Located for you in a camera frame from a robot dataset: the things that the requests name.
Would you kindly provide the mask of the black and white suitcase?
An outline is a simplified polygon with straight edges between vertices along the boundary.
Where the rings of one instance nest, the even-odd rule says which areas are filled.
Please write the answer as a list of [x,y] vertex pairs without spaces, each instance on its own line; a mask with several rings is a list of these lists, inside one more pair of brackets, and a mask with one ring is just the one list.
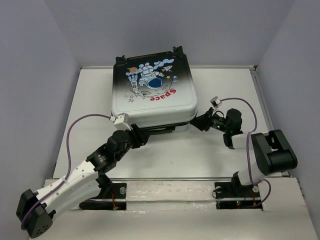
[[183,126],[197,115],[198,98],[182,46],[115,59],[111,114],[142,129]]

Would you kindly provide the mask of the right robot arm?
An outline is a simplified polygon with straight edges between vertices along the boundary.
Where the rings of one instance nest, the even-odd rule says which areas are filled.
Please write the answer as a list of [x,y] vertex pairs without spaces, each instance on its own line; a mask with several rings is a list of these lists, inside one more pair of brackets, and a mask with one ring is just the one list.
[[232,150],[245,149],[247,168],[233,174],[231,182],[220,188],[221,193],[231,192],[242,196],[257,183],[275,173],[293,170],[298,159],[281,130],[267,133],[244,133],[242,113],[234,108],[219,116],[213,108],[194,118],[190,124],[200,131],[213,128],[223,132],[224,145]]

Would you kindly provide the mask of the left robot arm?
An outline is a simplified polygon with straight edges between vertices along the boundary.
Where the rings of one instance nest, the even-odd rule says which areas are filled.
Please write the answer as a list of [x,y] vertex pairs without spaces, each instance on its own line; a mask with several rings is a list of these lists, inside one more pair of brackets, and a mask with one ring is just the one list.
[[112,181],[107,172],[131,149],[144,146],[150,133],[132,124],[126,130],[116,130],[106,143],[65,176],[36,191],[25,190],[19,199],[16,216],[21,229],[30,238],[44,234],[55,219],[81,202],[110,194]]

